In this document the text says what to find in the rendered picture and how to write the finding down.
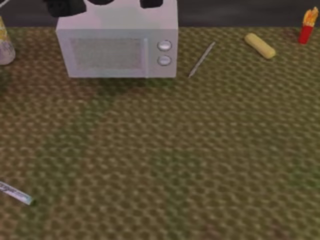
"red fries container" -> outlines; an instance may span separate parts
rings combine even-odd
[[[313,26],[304,25],[302,27],[301,32],[300,32],[300,36],[298,39],[300,44],[307,44],[313,29],[314,29]]]

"bottle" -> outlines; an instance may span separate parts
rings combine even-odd
[[[15,48],[0,16],[0,65],[8,65],[16,58]]]

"dark background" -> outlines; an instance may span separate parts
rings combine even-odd
[[[320,0],[178,0],[179,24],[298,27],[306,10],[314,6],[320,7]],[[7,27],[54,27],[57,22],[42,0],[11,0],[0,9],[0,16]]]

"microwave knob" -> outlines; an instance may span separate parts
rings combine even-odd
[[[172,44],[170,41],[165,40],[158,43],[158,49],[160,51],[166,52],[169,51],[172,48]]]
[[[169,56],[161,56],[158,58],[158,64],[161,66],[168,66],[171,63],[171,58]]]

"white microwave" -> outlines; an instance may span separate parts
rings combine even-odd
[[[56,35],[71,78],[174,78],[178,57],[177,0],[141,8],[116,0],[60,17]]]

